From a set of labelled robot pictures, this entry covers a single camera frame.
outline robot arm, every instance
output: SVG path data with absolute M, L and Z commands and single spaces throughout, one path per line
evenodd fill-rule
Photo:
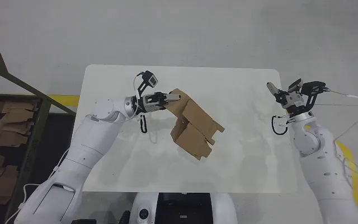
M 310 111 L 317 95 L 328 89 L 325 85 L 323 82 L 303 84 L 299 79 L 287 92 L 272 83 L 267 87 L 289 113 L 287 124 L 294 131 L 293 142 L 300 153 L 302 172 L 318 201 L 323 222 L 353 224 L 358 220 L 358 208 L 353 198 L 351 170 L 346 168 L 333 134 L 321 127 Z M 308 96 L 306 105 L 302 95 Z
M 93 112 L 76 130 L 64 161 L 21 205 L 15 223 L 71 223 L 81 203 L 84 182 L 111 148 L 123 122 L 139 113 L 162 110 L 164 104 L 179 98 L 156 92 L 139 99 L 132 96 L 97 101 Z

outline cardboard box flap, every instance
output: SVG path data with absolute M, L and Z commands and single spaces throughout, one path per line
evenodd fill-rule
M 36 108 L 35 102 L 12 102 L 6 101 L 3 104 L 2 113 L 7 113 L 11 109 L 27 109 L 27 110 L 34 110 Z
M 5 125 L 3 125 L 2 130 L 26 134 L 28 133 L 33 124 L 34 122 L 6 123 Z
M 2 112 L 2 109 L 4 108 L 5 101 L 0 101 L 0 112 Z
M 178 139 L 178 137 L 184 131 L 187 125 L 188 125 L 187 120 L 181 118 L 177 119 L 177 121 L 175 122 L 175 126 L 170 133 L 174 142 Z
M 169 104 L 165 105 L 164 107 L 169 110 L 171 113 L 173 113 L 177 118 L 182 117 L 182 113 L 185 109 L 186 104 L 188 103 L 191 98 L 185 94 L 183 91 L 179 89 L 175 89 L 170 92 L 171 94 L 179 94 L 180 100 L 172 101 Z
M 27 137 L 22 136 L 15 132 L 0 132 L 0 146 L 15 146 L 18 147 L 20 144 L 26 144 Z
M 17 166 L 7 166 L 0 176 L 0 204 L 6 204 L 12 195 L 17 181 Z
M 198 129 L 207 139 L 212 138 L 210 136 L 211 126 L 213 125 L 213 119 L 193 100 L 189 100 L 184 111 L 183 116 Z
M 191 123 L 175 141 L 180 147 L 192 155 L 208 157 L 211 148 L 208 146 L 205 137 Z
M 25 109 L 11 109 L 2 120 L 5 123 L 25 122 L 34 116 L 34 112 Z

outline cardboard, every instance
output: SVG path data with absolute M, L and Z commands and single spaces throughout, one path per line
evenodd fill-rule
M 2 102 L 2 113 L 7 113 L 11 109 L 26 109 L 26 110 L 35 110 L 36 102 L 13 102 L 13 101 L 5 101 Z
M 33 124 L 34 122 L 4 123 L 3 125 L 0 124 L 0 130 L 29 135 L 31 134 L 29 130 Z
M 27 137 L 16 132 L 0 132 L 0 146 L 19 147 L 20 144 L 26 144 Z
M 223 132 L 225 128 L 181 90 L 176 88 L 171 94 L 181 96 L 180 100 L 165 106 L 178 118 L 171 132 L 173 141 L 198 160 L 202 156 L 208 157 L 211 153 L 208 142 L 214 145 L 213 135 L 217 130 Z
M 25 122 L 34 116 L 34 112 L 26 109 L 11 109 L 3 116 L 1 123 Z
M 7 166 L 0 176 L 0 204 L 6 204 L 12 195 L 17 181 L 17 166 Z

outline black panel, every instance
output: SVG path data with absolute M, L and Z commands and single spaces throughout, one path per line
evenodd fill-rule
M 213 224 L 209 193 L 159 193 L 156 224 Z

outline cable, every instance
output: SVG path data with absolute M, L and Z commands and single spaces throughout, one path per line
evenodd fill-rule
M 137 90 L 135 89 L 135 79 L 140 76 L 142 73 L 139 73 L 138 75 L 136 75 L 133 79 L 133 89 L 135 91 L 135 103 L 136 103 L 136 108 L 135 108 L 135 111 L 134 111 L 134 114 L 128 118 L 127 120 L 123 121 L 122 123 L 124 122 L 127 122 L 128 120 L 132 119 L 133 117 L 136 116 L 136 112 L 138 111 L 138 107 L 139 107 L 139 104 L 138 104 L 138 98 L 140 97 L 139 94 L 137 94 Z
M 275 127 L 274 127 L 274 118 L 283 118 L 283 116 L 276 116 L 276 115 L 275 115 L 275 116 L 272 116 L 272 118 L 271 118 L 272 130 L 273 130 L 274 133 L 277 134 L 278 136 L 283 136 L 283 135 L 286 134 L 286 132 L 288 131 L 288 127 L 286 127 L 285 131 L 282 132 L 282 133 L 276 132 Z
M 12 216 L 10 216 L 10 218 L 8 218 L 8 219 L 6 220 L 5 224 L 7 224 L 12 218 L 14 218 L 14 216 L 15 216 L 16 214 L 18 214 L 18 212 L 21 210 L 21 208 L 22 208 L 23 205 L 25 204 L 26 198 L 27 198 L 27 195 L 26 195 L 26 187 L 29 186 L 29 185 L 39 186 L 40 184 L 25 184 L 25 185 L 23 186 L 23 195 L 24 195 L 23 201 L 22 201 L 22 203 L 18 206 L 18 210 L 17 210 Z
M 62 159 L 65 156 L 65 154 L 68 152 L 68 150 L 69 150 L 69 148 L 62 154 L 60 160 L 58 161 L 57 165 L 53 168 L 53 170 L 52 170 L 52 172 L 51 172 L 51 174 L 50 174 L 48 179 L 50 179 L 52 177 L 52 175 L 54 175 L 55 172 L 58 170 L 58 168 L 60 167 L 60 164 L 62 162 Z
M 344 96 L 347 96 L 347 97 L 350 97 L 350 98 L 358 98 L 358 96 L 355 96 L 355 95 L 350 95 L 350 94 L 343 94 L 341 92 L 337 92 L 337 91 L 333 91 L 329 88 L 325 88 L 324 89 L 325 92 L 334 92 L 335 94 L 340 94 L 340 95 L 344 95 Z

